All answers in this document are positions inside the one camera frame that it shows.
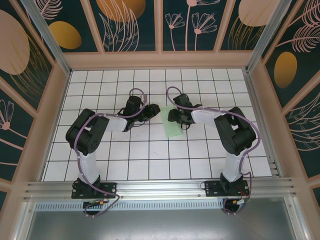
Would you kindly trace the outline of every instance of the dark teal wallpaper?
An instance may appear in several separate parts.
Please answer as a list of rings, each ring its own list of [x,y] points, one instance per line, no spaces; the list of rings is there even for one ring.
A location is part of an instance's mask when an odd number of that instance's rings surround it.
[[[8,0],[0,4],[0,77],[38,108],[52,65]]]
[[[106,52],[155,51],[154,0],[90,0]]]
[[[0,90],[0,178],[11,181],[33,117]]]
[[[319,0],[306,0],[265,66],[284,107],[320,70]]]
[[[64,53],[97,52],[80,0],[34,2]]]
[[[236,0],[220,50],[253,50],[277,0]]]
[[[163,51],[212,51],[226,0],[164,0]]]
[[[4,203],[5,203],[6,196],[7,196],[7,193],[6,193],[6,192],[0,191],[0,212],[1,212],[2,206],[3,206]]]
[[[296,148],[309,178],[320,174],[320,84],[286,116]]]
[[[314,193],[315,199],[318,203],[318,206],[320,207],[320,187],[314,188],[313,193]]]
[[[290,14],[292,8],[295,6],[297,0],[291,0],[290,6],[288,8],[288,10],[286,11],[284,18],[282,19],[282,21],[280,22],[278,28],[276,29],[275,33],[273,34],[271,40],[269,41],[269,44],[266,46],[265,50],[262,53],[262,58],[265,57],[265,55],[267,54],[269,48],[271,47],[272,43],[274,42],[276,36],[278,35],[280,29],[282,28],[282,26],[284,25],[285,21],[287,20],[288,15]]]

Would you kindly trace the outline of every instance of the green sponge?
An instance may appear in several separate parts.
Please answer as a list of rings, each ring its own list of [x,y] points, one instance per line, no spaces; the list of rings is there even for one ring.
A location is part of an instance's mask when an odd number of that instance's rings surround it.
[[[168,121],[169,111],[174,108],[175,106],[169,105],[166,107],[161,107],[160,109],[160,115],[164,127],[164,132],[167,138],[172,138],[183,134],[180,124]]]

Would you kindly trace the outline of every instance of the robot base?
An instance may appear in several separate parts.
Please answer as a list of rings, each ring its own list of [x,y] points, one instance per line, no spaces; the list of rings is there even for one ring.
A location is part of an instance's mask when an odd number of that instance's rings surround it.
[[[248,182],[246,180],[243,180],[242,177],[237,181],[232,182],[231,184],[232,184],[232,187],[230,187],[229,190],[226,191],[225,188],[222,187],[221,180],[205,181],[204,182],[205,196],[206,197],[237,197],[237,196],[240,197],[241,191],[244,194],[249,195]]]
[[[115,182],[100,182],[99,178],[94,182],[93,186],[108,193],[117,193],[117,183]],[[91,188],[88,184],[81,181],[79,178],[72,184],[72,199],[114,199],[115,196],[104,196],[103,193]]]

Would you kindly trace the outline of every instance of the aluminum rail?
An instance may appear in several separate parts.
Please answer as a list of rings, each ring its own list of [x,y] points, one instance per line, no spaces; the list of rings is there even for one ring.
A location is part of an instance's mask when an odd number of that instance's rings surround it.
[[[219,179],[116,181],[117,194],[121,196],[120,201],[224,198],[206,197],[201,186],[203,187],[204,181],[209,180]],[[71,198],[72,183],[72,181],[30,182],[26,188],[24,200],[26,202],[77,201]],[[254,177],[252,179],[252,198],[283,198],[295,195],[290,178]]]

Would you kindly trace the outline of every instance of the tiled floor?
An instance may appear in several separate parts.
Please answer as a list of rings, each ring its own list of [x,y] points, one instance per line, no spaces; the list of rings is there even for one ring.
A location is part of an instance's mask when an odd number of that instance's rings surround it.
[[[169,86],[188,94],[194,105],[224,110],[237,106],[249,120],[256,121],[240,69],[74,71],[42,179],[77,178],[75,153],[65,135],[81,110],[117,113],[125,106],[133,87],[148,94],[148,103],[165,107],[169,102],[165,95]],[[215,128],[194,124],[183,135],[168,140],[160,114],[129,132],[106,132],[96,151],[102,180],[218,178],[225,156]],[[247,171],[254,177],[271,176],[262,144],[245,159],[243,172]]]

